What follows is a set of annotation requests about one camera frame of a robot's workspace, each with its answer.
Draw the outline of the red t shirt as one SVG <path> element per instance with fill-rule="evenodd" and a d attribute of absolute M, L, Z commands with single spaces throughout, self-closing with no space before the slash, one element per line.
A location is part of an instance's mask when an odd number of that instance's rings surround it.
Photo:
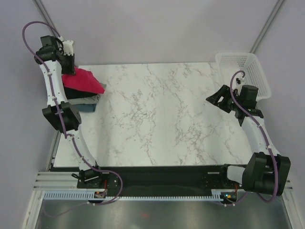
<path fill-rule="evenodd" d="M 75 67 L 75 74 L 63 74 L 63 85 L 67 88 L 89 92 L 94 94 L 104 94 L 105 89 L 94 77 L 91 71 Z"/>

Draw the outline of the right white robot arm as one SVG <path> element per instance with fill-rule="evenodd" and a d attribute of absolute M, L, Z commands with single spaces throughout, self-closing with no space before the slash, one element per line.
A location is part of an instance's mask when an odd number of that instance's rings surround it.
<path fill-rule="evenodd" d="M 225 188 L 237 182 L 245 191 L 280 196 L 284 191 L 291 161 L 281 156 L 272 145 L 264 126 L 263 113 L 256 107 L 257 94 L 258 88 L 255 86 L 243 85 L 240 91 L 231 91 L 229 86 L 223 85 L 206 98 L 209 103 L 227 113 L 235 112 L 235 118 L 246 133 L 253 152 L 245 166 L 225 164 L 218 182 Z"/>

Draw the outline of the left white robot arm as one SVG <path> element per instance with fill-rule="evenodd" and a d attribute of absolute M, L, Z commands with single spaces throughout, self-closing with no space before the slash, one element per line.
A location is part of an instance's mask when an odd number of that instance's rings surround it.
<path fill-rule="evenodd" d="M 41 44 L 34 59 L 40 66 L 47 89 L 47 107 L 42 110 L 43 116 L 55 130 L 64 135 L 77 157 L 79 170 L 96 170 L 97 162 L 81 132 L 81 115 L 68 102 L 62 82 L 63 74 L 75 75 L 75 55 L 65 53 L 68 43 L 54 36 L 41 37 Z"/>

